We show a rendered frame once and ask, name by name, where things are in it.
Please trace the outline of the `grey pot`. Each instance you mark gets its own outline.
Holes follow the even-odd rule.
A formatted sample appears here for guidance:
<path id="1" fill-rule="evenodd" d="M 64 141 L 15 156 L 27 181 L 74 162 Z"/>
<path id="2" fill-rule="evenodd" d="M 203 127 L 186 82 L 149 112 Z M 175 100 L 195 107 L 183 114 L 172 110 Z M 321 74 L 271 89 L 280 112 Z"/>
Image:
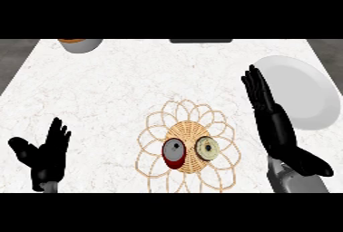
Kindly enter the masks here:
<path id="1" fill-rule="evenodd" d="M 59 39 L 59 43 L 68 52 L 87 53 L 99 46 L 102 39 Z"/>

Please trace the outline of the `white plate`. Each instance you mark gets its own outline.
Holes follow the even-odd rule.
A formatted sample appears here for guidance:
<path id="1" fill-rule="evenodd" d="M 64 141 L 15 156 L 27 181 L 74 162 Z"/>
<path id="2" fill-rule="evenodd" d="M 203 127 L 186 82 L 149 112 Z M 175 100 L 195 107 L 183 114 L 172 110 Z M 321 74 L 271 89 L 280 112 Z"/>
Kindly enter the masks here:
<path id="1" fill-rule="evenodd" d="M 254 67 L 263 74 L 293 126 L 305 131 L 327 129 L 336 123 L 342 109 L 330 78 L 311 64 L 283 55 L 262 58 Z"/>

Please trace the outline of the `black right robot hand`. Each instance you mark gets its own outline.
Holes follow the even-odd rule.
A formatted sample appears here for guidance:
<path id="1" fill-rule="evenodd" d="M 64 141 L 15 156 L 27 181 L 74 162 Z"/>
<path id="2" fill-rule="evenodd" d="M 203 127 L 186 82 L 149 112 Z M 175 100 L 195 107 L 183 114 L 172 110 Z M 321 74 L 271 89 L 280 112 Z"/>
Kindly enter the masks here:
<path id="1" fill-rule="evenodd" d="M 254 113 L 256 127 L 268 156 L 284 162 L 302 175 L 333 177 L 330 164 L 297 146 L 291 121 L 274 95 L 260 70 L 250 65 L 241 77 Z"/>

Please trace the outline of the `dark grey flat object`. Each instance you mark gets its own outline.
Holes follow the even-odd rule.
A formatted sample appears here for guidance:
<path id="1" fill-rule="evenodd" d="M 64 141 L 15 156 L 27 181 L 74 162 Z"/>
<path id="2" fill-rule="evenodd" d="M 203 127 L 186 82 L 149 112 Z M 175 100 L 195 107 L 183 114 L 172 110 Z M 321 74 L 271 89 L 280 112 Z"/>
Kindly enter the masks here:
<path id="1" fill-rule="evenodd" d="M 172 44 L 228 44 L 234 39 L 169 39 Z"/>

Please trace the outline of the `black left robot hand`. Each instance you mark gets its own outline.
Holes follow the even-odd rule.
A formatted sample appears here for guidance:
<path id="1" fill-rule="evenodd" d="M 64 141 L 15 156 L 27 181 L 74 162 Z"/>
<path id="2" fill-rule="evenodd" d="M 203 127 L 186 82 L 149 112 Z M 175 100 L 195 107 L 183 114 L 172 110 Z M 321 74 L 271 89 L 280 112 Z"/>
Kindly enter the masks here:
<path id="1" fill-rule="evenodd" d="M 49 181 L 62 181 L 65 177 L 65 155 L 71 132 L 62 120 L 55 117 L 50 123 L 46 142 L 37 147 L 24 138 L 8 140 L 19 162 L 31 169 L 33 190 L 45 192 L 40 187 Z"/>

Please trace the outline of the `wicker flower placemat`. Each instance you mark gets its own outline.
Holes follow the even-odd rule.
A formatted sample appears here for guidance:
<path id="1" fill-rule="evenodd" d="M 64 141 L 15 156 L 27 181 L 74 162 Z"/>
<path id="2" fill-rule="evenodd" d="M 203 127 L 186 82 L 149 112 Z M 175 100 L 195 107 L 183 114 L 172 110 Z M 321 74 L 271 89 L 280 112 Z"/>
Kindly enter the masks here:
<path id="1" fill-rule="evenodd" d="M 195 152 L 198 139 L 209 136 L 218 141 L 220 153 L 215 160 L 204 160 Z M 178 138 L 186 148 L 179 169 L 164 162 L 164 142 Z M 237 130 L 222 111 L 189 100 L 167 101 L 158 111 L 145 117 L 145 128 L 136 137 L 135 168 L 147 182 L 149 193 L 223 193 L 237 184 L 237 165 L 241 151 L 235 142 Z"/>

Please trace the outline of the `red can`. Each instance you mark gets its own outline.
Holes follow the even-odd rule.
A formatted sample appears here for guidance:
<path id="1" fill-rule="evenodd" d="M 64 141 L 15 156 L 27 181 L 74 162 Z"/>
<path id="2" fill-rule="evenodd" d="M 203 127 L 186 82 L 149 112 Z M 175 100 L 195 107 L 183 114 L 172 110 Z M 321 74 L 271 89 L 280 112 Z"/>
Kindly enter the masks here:
<path id="1" fill-rule="evenodd" d="M 170 169 L 179 169 L 182 167 L 186 157 L 186 148 L 181 139 L 172 138 L 164 142 L 163 157 Z"/>

